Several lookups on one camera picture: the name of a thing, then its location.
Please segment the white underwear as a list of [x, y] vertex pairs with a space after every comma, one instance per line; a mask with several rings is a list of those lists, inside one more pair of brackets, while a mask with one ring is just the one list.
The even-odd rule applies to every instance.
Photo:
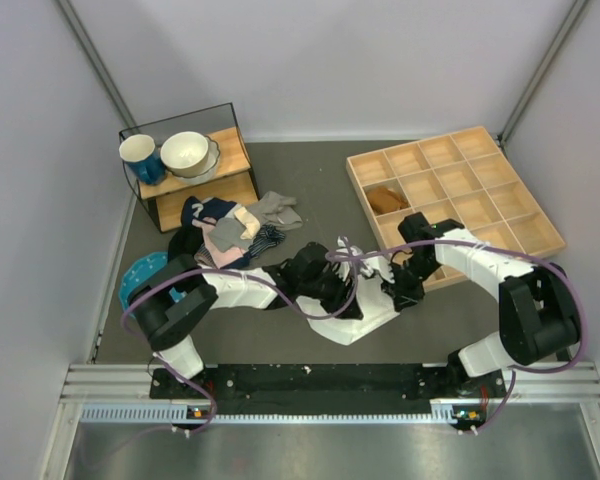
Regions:
[[338, 319], [339, 311], [327, 313], [318, 300], [299, 294], [299, 284], [315, 275], [327, 260], [313, 261], [300, 266], [291, 260], [264, 269], [281, 291], [272, 304], [271, 310], [285, 307], [287, 297], [297, 306], [299, 313], [308, 320], [310, 327], [319, 335], [340, 345], [350, 345], [398, 316], [391, 298], [381, 291], [379, 277], [365, 279], [359, 275], [353, 279], [353, 292], [362, 311], [361, 320]]

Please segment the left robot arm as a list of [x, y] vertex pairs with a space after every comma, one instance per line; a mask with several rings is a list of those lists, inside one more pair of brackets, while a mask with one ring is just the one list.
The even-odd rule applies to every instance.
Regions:
[[207, 374], [191, 332], [209, 311], [290, 307], [308, 320], [341, 326], [364, 318], [360, 282], [356, 271], [329, 261], [327, 249], [315, 242], [279, 264], [247, 270], [204, 267], [182, 254], [123, 294], [124, 313], [174, 371], [174, 387], [192, 397], [206, 387]]

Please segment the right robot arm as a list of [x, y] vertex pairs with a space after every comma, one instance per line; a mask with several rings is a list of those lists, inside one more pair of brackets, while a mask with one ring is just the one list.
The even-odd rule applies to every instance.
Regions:
[[382, 285], [396, 311], [422, 300], [425, 281], [441, 267], [461, 272], [498, 304], [497, 332], [448, 357], [446, 380], [454, 393], [470, 395], [488, 374], [527, 367], [580, 342], [580, 311], [559, 266], [492, 247], [454, 219], [431, 224], [414, 213], [397, 230], [411, 255], [391, 263], [393, 279]]

